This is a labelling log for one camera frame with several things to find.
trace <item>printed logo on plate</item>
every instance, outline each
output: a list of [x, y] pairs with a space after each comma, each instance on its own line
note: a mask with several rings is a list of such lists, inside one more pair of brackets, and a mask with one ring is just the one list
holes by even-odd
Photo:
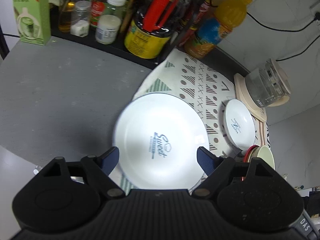
[[152, 159], [155, 158], [155, 154], [165, 158], [171, 149], [172, 146], [164, 134], [159, 135], [155, 132], [153, 136], [150, 136], [149, 152], [152, 153]]
[[236, 131], [236, 133], [241, 133], [241, 126], [238, 124], [238, 122], [236, 121], [236, 119], [231, 119], [231, 121], [233, 122], [233, 124], [231, 124], [232, 128]]

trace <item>white plate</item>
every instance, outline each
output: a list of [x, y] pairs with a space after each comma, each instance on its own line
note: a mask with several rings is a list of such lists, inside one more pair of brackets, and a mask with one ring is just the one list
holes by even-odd
[[128, 180], [143, 189], [192, 188], [204, 174], [198, 147], [209, 149], [205, 126], [181, 99], [163, 93], [131, 102], [117, 120], [113, 145]]
[[224, 127], [229, 140], [241, 150], [254, 144], [255, 128], [249, 110], [237, 100], [231, 99], [224, 111]]

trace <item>orange juice bottle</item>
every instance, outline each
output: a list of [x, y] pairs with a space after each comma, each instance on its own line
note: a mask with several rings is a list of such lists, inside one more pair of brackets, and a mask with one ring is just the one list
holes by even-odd
[[202, 58], [211, 51], [234, 27], [239, 26], [247, 14], [252, 0], [226, 0], [216, 9], [214, 16], [185, 43], [185, 51], [192, 57]]

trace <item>red bowl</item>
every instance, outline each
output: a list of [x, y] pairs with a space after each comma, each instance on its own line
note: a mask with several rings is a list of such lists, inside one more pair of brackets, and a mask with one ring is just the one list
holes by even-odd
[[250, 153], [255, 149], [259, 147], [258, 145], [252, 145], [248, 150], [247, 152], [245, 153], [244, 157], [243, 157], [243, 162], [246, 163], [248, 162], [248, 158], [250, 156]]

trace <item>green box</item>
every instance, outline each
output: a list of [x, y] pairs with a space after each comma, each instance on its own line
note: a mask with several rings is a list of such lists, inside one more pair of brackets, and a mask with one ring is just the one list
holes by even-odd
[[21, 41], [45, 45], [51, 37], [48, 0], [13, 0]]

